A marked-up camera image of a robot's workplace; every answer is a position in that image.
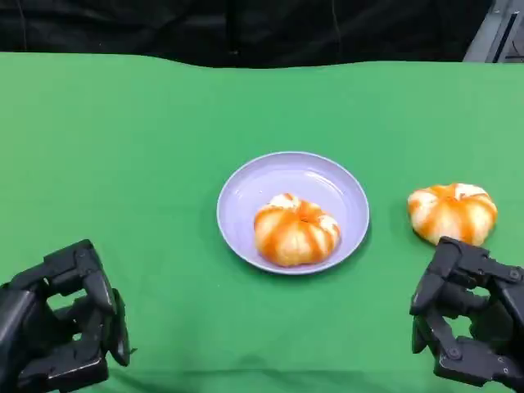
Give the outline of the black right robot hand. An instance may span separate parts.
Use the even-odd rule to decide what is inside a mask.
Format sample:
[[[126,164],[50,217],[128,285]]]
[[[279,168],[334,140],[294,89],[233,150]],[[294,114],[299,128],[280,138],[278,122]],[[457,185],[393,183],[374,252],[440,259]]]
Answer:
[[[413,294],[412,352],[430,349],[438,377],[523,390],[523,269],[442,237]]]

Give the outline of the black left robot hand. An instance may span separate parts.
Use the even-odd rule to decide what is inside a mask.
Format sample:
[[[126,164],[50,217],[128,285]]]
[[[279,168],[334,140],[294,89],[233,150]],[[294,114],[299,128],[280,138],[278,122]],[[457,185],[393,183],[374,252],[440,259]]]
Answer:
[[[125,304],[84,239],[1,286],[1,390],[72,392],[130,364]]]

